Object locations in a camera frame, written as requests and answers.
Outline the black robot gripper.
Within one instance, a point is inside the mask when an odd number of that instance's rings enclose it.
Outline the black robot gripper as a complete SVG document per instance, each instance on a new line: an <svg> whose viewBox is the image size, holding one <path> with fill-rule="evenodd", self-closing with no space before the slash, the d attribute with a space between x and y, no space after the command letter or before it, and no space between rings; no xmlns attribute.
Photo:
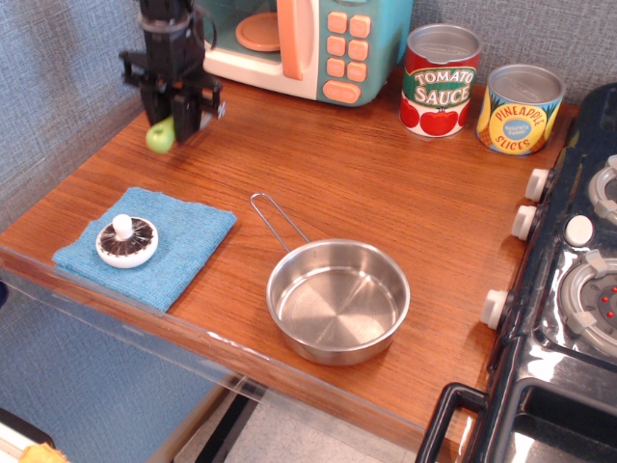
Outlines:
<svg viewBox="0 0 617 463"><path fill-rule="evenodd" d="M223 85L203 68L206 51L200 16L174 20L139 18L146 50L123 51L123 82L137 88L151 125L170 115L175 138L189 140L201 127L201 114L220 119L226 110Z"/></svg>

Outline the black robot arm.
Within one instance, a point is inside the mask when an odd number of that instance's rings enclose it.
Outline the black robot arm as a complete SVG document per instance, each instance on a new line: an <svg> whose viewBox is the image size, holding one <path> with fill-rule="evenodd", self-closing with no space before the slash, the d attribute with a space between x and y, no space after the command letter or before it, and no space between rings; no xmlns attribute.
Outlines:
<svg viewBox="0 0 617 463"><path fill-rule="evenodd" d="M146 50L120 53L123 81L139 90L150 128L184 143L226 111L222 83L203 67L208 11L193 1L139 6Z"/></svg>

